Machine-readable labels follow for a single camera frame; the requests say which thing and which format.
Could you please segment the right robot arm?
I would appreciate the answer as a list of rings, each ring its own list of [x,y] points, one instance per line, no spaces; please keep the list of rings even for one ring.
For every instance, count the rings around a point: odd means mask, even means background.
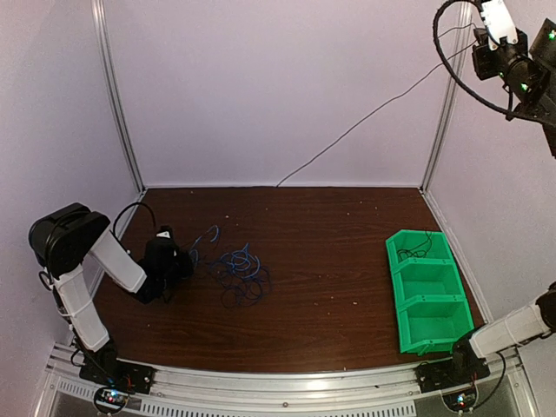
[[[509,93],[508,106],[497,110],[508,121],[539,123],[555,153],[555,22],[546,19],[532,44],[512,18],[481,5],[484,27],[473,31],[473,67],[481,80],[499,76]],[[555,332],[555,286],[523,308],[462,336],[445,367],[453,383],[465,382],[490,354]]]

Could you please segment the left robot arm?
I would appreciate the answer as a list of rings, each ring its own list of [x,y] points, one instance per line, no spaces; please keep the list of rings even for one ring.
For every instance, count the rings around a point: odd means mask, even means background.
[[[116,238],[109,218],[78,202],[35,221],[28,239],[42,268],[43,285],[76,338],[94,353],[109,344],[110,336],[84,277],[86,257],[143,304],[161,298],[194,273],[191,256],[175,242],[172,228],[160,228],[135,261]]]

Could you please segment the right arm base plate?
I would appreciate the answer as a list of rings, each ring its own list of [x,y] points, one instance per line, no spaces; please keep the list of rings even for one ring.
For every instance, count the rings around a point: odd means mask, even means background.
[[[438,392],[453,413],[470,413],[479,405],[478,382],[490,375],[484,360],[464,361],[460,354],[442,361],[424,361],[414,370],[423,394]]]

